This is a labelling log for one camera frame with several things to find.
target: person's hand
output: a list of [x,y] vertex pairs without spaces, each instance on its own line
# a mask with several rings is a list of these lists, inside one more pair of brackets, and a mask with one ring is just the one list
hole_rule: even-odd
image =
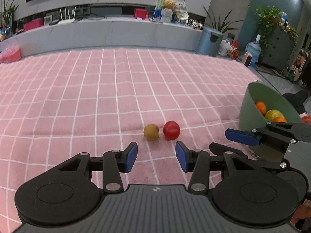
[[311,207],[306,205],[299,205],[290,222],[296,224],[299,219],[305,219],[308,217],[311,217]]

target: gray trash can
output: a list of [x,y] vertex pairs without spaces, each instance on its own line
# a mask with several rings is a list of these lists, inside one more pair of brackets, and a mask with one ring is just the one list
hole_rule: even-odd
[[195,53],[216,57],[222,37],[223,33],[220,31],[204,27]]

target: yellow fruit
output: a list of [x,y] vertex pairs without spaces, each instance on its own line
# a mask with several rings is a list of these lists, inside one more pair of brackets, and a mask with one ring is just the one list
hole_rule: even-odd
[[156,141],[159,138],[159,127],[155,124],[148,124],[144,128],[144,137],[148,141]]
[[267,113],[265,115],[265,118],[268,119],[269,121],[272,121],[273,119],[275,119],[277,117],[282,117],[285,119],[284,115],[276,109],[271,109],[271,110],[267,111]]

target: glass vase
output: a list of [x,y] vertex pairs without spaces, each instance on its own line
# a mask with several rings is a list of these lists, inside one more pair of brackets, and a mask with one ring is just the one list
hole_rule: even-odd
[[12,31],[12,26],[10,26],[9,24],[7,24],[4,28],[4,34],[5,34],[5,38],[8,39],[10,37],[12,37],[13,31]]

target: red box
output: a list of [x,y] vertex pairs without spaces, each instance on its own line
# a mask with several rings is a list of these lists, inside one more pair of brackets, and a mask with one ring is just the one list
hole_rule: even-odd
[[43,25],[44,25],[43,18],[38,18],[38,19],[30,21],[29,23],[24,24],[24,31],[36,29]]
[[148,11],[144,9],[134,9],[134,18],[137,19],[138,17],[142,20],[146,20],[146,17],[148,15]]

